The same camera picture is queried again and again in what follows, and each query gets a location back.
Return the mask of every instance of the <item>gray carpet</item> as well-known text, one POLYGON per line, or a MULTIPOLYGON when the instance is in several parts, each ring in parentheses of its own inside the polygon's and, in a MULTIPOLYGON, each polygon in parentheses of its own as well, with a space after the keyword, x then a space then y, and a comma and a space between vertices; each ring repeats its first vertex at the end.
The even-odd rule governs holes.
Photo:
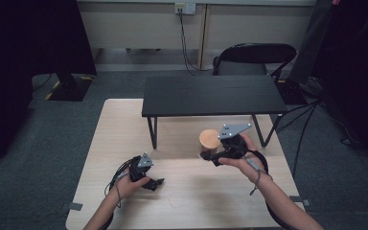
MULTIPOLYGON (((61 206, 73 200, 104 101, 142 98, 146 76, 155 75, 185 78, 189 73, 101 72, 83 102, 44 100, 57 78, 38 88, 48 75, 34 77, 38 89, 29 116, 0 159, 0 229, 65 229, 67 210, 61 206)), ((279 127, 302 111, 285 116, 279 127)), ((291 170, 308 115, 279 133, 291 170)), ((302 140, 295 182, 311 202, 307 212, 326 229, 368 229, 368 153, 341 144, 344 136, 326 106, 316 107, 302 140)))

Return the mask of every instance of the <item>black curtain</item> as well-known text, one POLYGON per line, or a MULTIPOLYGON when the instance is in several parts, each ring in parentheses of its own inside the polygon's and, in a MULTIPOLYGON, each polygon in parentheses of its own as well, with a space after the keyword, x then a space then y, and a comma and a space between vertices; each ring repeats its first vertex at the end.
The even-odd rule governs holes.
POLYGON ((76 0, 0 1, 0 156, 27 115, 32 77, 97 75, 76 0))

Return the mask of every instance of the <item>black stand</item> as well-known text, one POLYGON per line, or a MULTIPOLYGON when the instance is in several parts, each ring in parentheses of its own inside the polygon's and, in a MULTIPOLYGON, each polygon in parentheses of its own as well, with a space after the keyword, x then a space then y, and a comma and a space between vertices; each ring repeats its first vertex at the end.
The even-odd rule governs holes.
POLYGON ((59 82, 55 84, 52 92, 47 95, 46 100, 82 102, 93 80, 89 77, 73 77, 71 74, 57 73, 57 76, 59 82))

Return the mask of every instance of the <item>hand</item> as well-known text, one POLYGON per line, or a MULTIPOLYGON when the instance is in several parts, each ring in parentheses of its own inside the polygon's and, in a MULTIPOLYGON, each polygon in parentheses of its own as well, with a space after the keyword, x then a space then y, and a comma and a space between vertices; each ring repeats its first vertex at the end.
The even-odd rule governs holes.
MULTIPOLYGON (((129 174, 127 174, 126 176, 122 177, 117 183, 116 186, 118 186, 118 190, 119 190, 119 199, 122 200, 124 198, 128 198, 131 194, 133 194, 138 188, 142 187, 143 185, 145 185, 146 183, 148 183, 150 181, 149 177, 143 177, 140 180, 136 181, 136 182, 132 182, 130 180, 130 176, 129 174)), ((118 193, 116 191, 116 186, 113 186, 111 189, 111 193, 118 193)))
MULTIPOLYGON (((247 136, 244 133, 240 134, 241 138, 243 138, 244 142, 247 145, 247 148, 249 150, 257 150, 257 147, 255 146, 255 144, 253 143, 253 141, 250 139, 249 136, 247 136)), ((262 161, 255 156, 253 153, 248 152, 245 155, 246 158, 251 159, 257 166, 259 166, 259 168, 264 171, 265 167, 262 164, 262 161)), ((258 177, 259 177, 259 173, 253 169, 249 163, 246 161, 246 159, 241 158, 241 159, 231 159, 231 158, 224 158, 221 157, 219 160, 220 164, 222 165, 229 165, 229 166, 233 166, 238 168, 244 175, 247 176, 247 178, 252 182, 252 183, 256 183, 258 177)))

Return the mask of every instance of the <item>table leg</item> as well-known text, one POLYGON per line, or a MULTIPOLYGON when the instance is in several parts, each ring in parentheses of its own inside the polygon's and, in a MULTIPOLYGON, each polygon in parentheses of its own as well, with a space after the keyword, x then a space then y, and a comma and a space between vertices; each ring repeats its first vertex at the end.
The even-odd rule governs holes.
POLYGON ((276 121, 274 121, 273 127, 271 128, 270 132, 267 135, 267 138, 264 140, 262 131, 260 130, 258 119, 256 118, 256 115, 252 115, 253 122, 256 126, 256 131, 258 132, 259 140, 261 142, 262 147, 266 147, 268 145, 268 142, 270 141, 271 135, 273 134, 274 130, 276 129, 277 125, 279 125, 280 120, 282 119, 283 114, 279 114, 276 118, 276 121))
POLYGON ((157 117, 154 117, 154 127, 153 124, 151 123, 151 117, 148 117, 148 124, 149 124, 151 144, 153 145, 154 149, 157 149, 157 117))

